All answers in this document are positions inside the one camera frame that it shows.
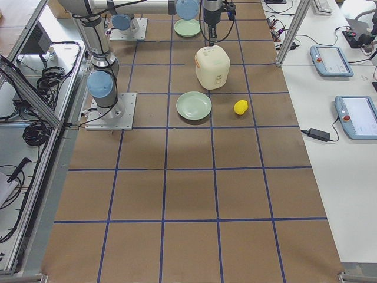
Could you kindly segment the green plate near arm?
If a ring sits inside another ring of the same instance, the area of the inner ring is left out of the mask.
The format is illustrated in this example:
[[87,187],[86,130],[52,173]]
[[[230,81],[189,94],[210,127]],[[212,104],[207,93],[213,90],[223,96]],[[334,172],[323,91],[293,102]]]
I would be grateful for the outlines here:
[[196,19],[181,19],[174,24],[174,31],[182,37],[194,37],[200,33],[200,24]]
[[189,91],[177,99],[176,109],[185,119],[201,120],[210,114],[212,103],[207,95],[198,91]]

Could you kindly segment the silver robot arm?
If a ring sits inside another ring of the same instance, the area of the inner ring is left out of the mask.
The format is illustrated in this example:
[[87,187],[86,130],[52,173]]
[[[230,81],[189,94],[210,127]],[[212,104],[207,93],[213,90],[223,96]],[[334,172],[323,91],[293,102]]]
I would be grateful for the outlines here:
[[113,65],[117,59],[110,51],[105,35],[101,35],[100,23],[103,14],[115,17],[133,14],[177,14],[181,19],[191,20],[198,14],[209,29],[209,42],[216,42],[216,25],[221,14],[228,13],[229,19],[235,19],[236,6],[227,1],[59,1],[68,11],[78,26],[80,35],[89,50],[96,69],[109,70],[115,74]]
[[125,35],[133,35],[139,30],[134,14],[115,14],[111,17],[111,22],[115,29]]

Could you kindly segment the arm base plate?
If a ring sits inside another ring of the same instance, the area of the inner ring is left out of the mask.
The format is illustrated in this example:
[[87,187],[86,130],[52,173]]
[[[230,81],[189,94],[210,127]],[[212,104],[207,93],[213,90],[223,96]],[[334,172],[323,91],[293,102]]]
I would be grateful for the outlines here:
[[94,99],[91,108],[97,108],[88,113],[88,120],[84,124],[87,130],[131,130],[133,128],[134,111],[137,93],[120,93],[117,104],[107,112],[98,108]]
[[110,41],[144,41],[147,33],[147,18],[115,17],[111,20],[113,27]]

